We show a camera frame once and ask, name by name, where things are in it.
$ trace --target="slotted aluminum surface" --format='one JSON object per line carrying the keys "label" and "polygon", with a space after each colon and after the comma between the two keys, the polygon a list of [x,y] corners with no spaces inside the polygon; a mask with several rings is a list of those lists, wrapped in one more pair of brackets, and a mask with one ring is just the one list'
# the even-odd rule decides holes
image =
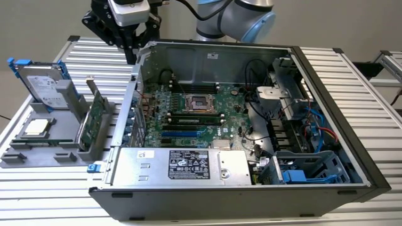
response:
{"label": "slotted aluminum surface", "polygon": [[368,152],[402,151],[400,120],[372,86],[332,49],[301,48],[307,60]]}
{"label": "slotted aluminum surface", "polygon": [[[340,65],[336,55],[328,50],[325,55],[307,55],[309,60],[333,60],[332,65]],[[129,78],[130,66],[124,64],[124,55],[114,47],[105,45],[98,39],[80,39],[70,45],[64,54],[64,61],[77,85],[78,91],[89,96],[88,87],[84,84],[86,74],[94,75],[94,82],[100,91],[116,103],[120,103],[124,93],[124,84]],[[356,83],[351,73],[327,72],[319,73],[321,78],[329,79],[332,84],[325,85],[331,93],[367,94],[364,86]],[[336,79],[348,79],[353,85],[336,85]],[[339,99],[336,100],[344,114],[386,114],[380,105],[371,100]],[[24,117],[21,109],[16,117]],[[376,123],[378,117],[367,118],[367,125],[388,125],[384,127],[355,127],[355,132],[363,140],[375,139],[379,144],[387,141],[398,141],[402,132],[394,122]],[[371,157],[387,178],[392,190],[366,203],[349,203],[331,211],[319,218],[284,218],[284,219],[232,219],[208,221],[157,222],[163,225],[307,225],[320,226],[376,226],[402,225],[402,152],[399,149],[372,149]],[[85,167],[57,167],[30,169],[0,169],[0,219],[6,221],[1,225],[120,225],[106,212],[98,207],[86,192],[88,174]],[[100,180],[101,175],[93,174],[93,180]],[[153,225],[156,222],[124,222],[125,225]]]}
{"label": "slotted aluminum surface", "polygon": [[391,55],[392,55],[392,57],[394,57],[394,59],[395,59],[395,61],[400,64],[400,66],[402,66],[402,52],[390,52],[391,53]]}

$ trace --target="cable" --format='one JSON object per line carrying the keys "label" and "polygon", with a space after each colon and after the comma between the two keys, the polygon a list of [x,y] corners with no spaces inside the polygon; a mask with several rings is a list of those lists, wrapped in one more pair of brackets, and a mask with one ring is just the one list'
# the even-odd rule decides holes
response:
{"label": "cable", "polygon": [[[244,67],[244,85],[245,85],[245,89],[248,88],[247,86],[247,75],[248,75],[248,71],[247,71],[247,68],[248,68],[248,65],[251,64],[251,62],[253,61],[257,61],[257,62],[261,62],[263,63],[263,66],[264,66],[264,69],[267,68],[267,65],[264,63],[264,61],[261,59],[251,59],[247,64],[245,64],[245,67]],[[249,71],[253,73],[253,75],[257,75],[257,73],[255,72],[255,70],[251,68]]]}
{"label": "cable", "polygon": [[292,100],[292,101],[289,102],[289,104],[281,109],[281,111],[280,111],[279,114],[277,114],[277,119],[280,119],[280,116],[281,116],[281,114],[283,114],[285,108],[288,108],[293,102],[295,102],[295,100]]}
{"label": "cable", "polygon": [[10,121],[10,118],[9,117],[5,117],[2,115],[0,115],[1,118],[6,119],[8,121]]}
{"label": "cable", "polygon": [[328,132],[329,134],[332,134],[332,136],[335,138],[335,142],[337,142],[337,136],[336,136],[333,131],[331,131],[328,128],[323,128],[323,127],[319,127],[317,129]]}
{"label": "cable", "polygon": [[245,138],[247,140],[249,140],[249,141],[256,141],[256,140],[261,140],[261,139],[265,139],[265,138],[269,137],[269,136],[265,136],[265,137],[261,137],[261,138],[259,138],[259,139],[251,139],[251,138],[245,137],[245,133],[248,132],[249,128],[251,128],[251,127],[248,127],[248,129],[247,129],[245,132],[243,133],[243,138]]}
{"label": "cable", "polygon": [[316,149],[315,149],[313,153],[317,153],[320,151],[323,143],[324,143],[324,136],[321,135],[321,132],[319,131],[319,143],[317,143],[317,146],[316,146]]}
{"label": "cable", "polygon": [[323,125],[324,124],[324,116],[311,108],[304,108],[304,109],[308,110],[309,113],[312,113],[313,115],[316,115],[320,118],[320,123]]}
{"label": "cable", "polygon": [[308,152],[311,152],[311,148],[309,148],[309,145],[308,145],[308,141],[307,141],[305,137],[303,136],[303,128],[307,129],[307,126],[309,126],[309,125],[307,125],[307,124],[305,124],[305,125],[301,125],[300,128],[299,128],[299,130],[297,130],[297,132],[299,132],[299,136],[300,136],[303,145],[305,146]]}
{"label": "cable", "polygon": [[395,96],[394,100],[391,101],[391,106],[395,104],[395,102],[396,102],[399,96],[400,96],[399,94]]}
{"label": "cable", "polygon": [[224,10],[224,8],[225,8],[225,7],[228,6],[228,4],[232,2],[232,0],[227,0],[225,3],[220,6],[220,8],[216,9],[215,12],[212,12],[209,15],[201,17],[201,16],[196,13],[195,9],[192,8],[192,6],[189,5],[189,3],[188,3],[185,0],[176,0],[176,1],[177,1],[179,3],[181,3],[181,4],[187,7],[187,9],[188,9],[189,12],[192,13],[192,15],[193,15],[193,16],[196,17],[196,19],[200,20],[200,21],[205,21],[205,20],[211,19],[211,18],[212,18],[221,10]]}
{"label": "cable", "polygon": [[180,83],[179,83],[177,80],[176,80],[176,84],[179,85],[179,87],[180,87],[180,89],[181,89],[181,91],[183,91],[183,94],[185,95],[184,89],[183,89],[183,87],[181,87],[181,85],[180,85]]}
{"label": "cable", "polygon": [[145,102],[146,102],[146,105],[148,105],[146,113],[148,113],[148,111],[149,111],[149,109],[150,109],[150,105],[149,105],[149,103],[148,103],[148,100],[146,100],[145,96],[144,96],[137,90],[136,90],[136,92],[137,92],[137,94],[140,94],[140,96],[144,98],[144,100],[145,100]]}
{"label": "cable", "polygon": [[[252,92],[247,92],[247,93],[245,93],[245,95],[244,95],[244,102],[245,102],[245,97],[247,97],[247,95],[249,95],[249,94],[252,94]],[[248,104],[249,104],[252,110],[255,111],[255,113],[265,120],[265,122],[269,122],[269,120],[263,116],[263,114],[260,114],[260,113],[257,112],[257,110],[256,110],[256,108],[252,106],[249,100],[248,100]]]}
{"label": "cable", "polygon": [[307,118],[309,117],[309,114],[311,114],[311,112],[309,112],[309,110],[311,110],[311,101],[309,101],[309,98],[308,98],[308,112],[307,112]]}
{"label": "cable", "polygon": [[331,137],[331,138],[333,138],[333,139],[335,139],[333,135],[332,135],[329,132],[327,132],[325,130],[324,130],[324,132],[325,132],[325,134],[328,134],[328,135],[329,135],[329,137]]}

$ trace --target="blue cable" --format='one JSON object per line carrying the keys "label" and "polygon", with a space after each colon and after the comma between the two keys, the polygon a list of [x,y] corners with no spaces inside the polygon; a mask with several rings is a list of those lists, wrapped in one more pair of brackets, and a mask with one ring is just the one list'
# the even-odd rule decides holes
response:
{"label": "blue cable", "polygon": [[304,108],[307,111],[309,110],[309,112],[316,115],[319,118],[320,118],[320,123],[321,123],[321,126],[324,125],[324,116],[317,113],[317,111],[315,111],[313,109],[309,109],[309,108]]}
{"label": "blue cable", "polygon": [[316,184],[316,183],[331,183],[335,179],[336,179],[336,175],[329,175],[327,176],[325,178],[308,178],[307,179],[307,182],[308,183],[312,183],[312,184]]}
{"label": "blue cable", "polygon": [[323,143],[324,143],[324,136],[321,135],[321,131],[319,131],[319,143],[317,143],[313,153],[317,153],[320,151]]}
{"label": "blue cable", "polygon": [[[321,126],[324,126],[324,116],[320,113],[317,113],[317,111],[315,111],[313,109],[309,109],[309,108],[304,108],[304,109],[320,118],[320,124],[321,124]],[[320,151],[323,143],[324,143],[324,137],[321,135],[321,132],[319,131],[319,143],[317,143],[313,153],[317,153]]]}

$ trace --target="black cable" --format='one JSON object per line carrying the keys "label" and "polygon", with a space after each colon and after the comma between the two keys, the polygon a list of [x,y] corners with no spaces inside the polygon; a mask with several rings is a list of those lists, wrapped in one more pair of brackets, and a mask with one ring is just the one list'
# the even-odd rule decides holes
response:
{"label": "black cable", "polygon": [[394,100],[391,101],[391,106],[395,104],[395,102],[396,102],[399,96],[400,96],[399,94],[395,96]]}
{"label": "black cable", "polygon": [[269,136],[265,136],[265,137],[261,137],[261,138],[259,138],[259,139],[251,139],[251,138],[245,137],[245,133],[247,133],[248,130],[249,130],[249,128],[248,128],[248,129],[245,130],[245,132],[243,133],[243,138],[245,138],[247,140],[249,140],[249,141],[256,141],[256,140],[261,140],[261,139],[269,138]]}
{"label": "black cable", "polygon": [[224,10],[224,8],[228,6],[228,4],[232,2],[232,0],[227,0],[225,3],[220,6],[219,9],[216,9],[215,12],[212,12],[209,15],[201,17],[195,9],[192,8],[192,6],[189,5],[189,3],[185,0],[176,0],[179,3],[181,3],[189,10],[189,12],[192,13],[192,15],[196,17],[197,20],[200,21],[205,21],[208,19],[211,19],[221,10]]}
{"label": "black cable", "polygon": [[307,141],[307,139],[305,139],[305,137],[303,135],[303,128],[307,127],[307,126],[309,126],[309,125],[307,125],[307,124],[301,125],[300,128],[299,128],[299,130],[297,130],[297,132],[299,132],[299,136],[300,136],[301,142],[305,145],[308,152],[311,152],[311,147],[309,147],[308,141]]}
{"label": "black cable", "polygon": [[0,115],[0,117],[10,121],[10,118],[8,118],[8,117],[5,117],[2,115]]}
{"label": "black cable", "polygon": [[[251,62],[253,61],[257,61],[257,62],[261,62],[263,63],[263,66],[264,66],[264,69],[267,69],[267,65],[264,63],[264,61],[261,59],[251,59],[247,64],[245,64],[245,67],[244,67],[244,85],[245,85],[245,88],[247,88],[247,75],[248,75],[248,71],[247,71],[247,68],[248,68],[248,65],[251,64]],[[255,72],[255,70],[251,68],[249,71],[253,73],[253,75],[257,75],[257,73]]]}
{"label": "black cable", "polygon": [[[245,101],[247,95],[249,95],[249,94],[252,94],[252,92],[245,93],[245,95],[244,95],[244,101]],[[263,114],[260,114],[260,113],[257,112],[256,108],[252,106],[251,100],[248,100],[248,104],[249,104],[252,110],[255,111],[255,113],[265,120],[265,122],[269,122],[269,120],[263,116]]]}

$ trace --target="hard drive label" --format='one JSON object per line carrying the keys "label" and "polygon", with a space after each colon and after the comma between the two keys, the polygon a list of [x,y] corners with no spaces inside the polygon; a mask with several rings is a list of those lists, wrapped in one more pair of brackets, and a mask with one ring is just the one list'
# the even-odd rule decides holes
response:
{"label": "hard drive label", "polygon": [[208,151],[169,151],[169,179],[211,179]]}
{"label": "hard drive label", "polygon": [[66,102],[61,93],[56,91],[56,81],[48,76],[26,76],[30,87],[40,101],[52,108],[66,108]]}

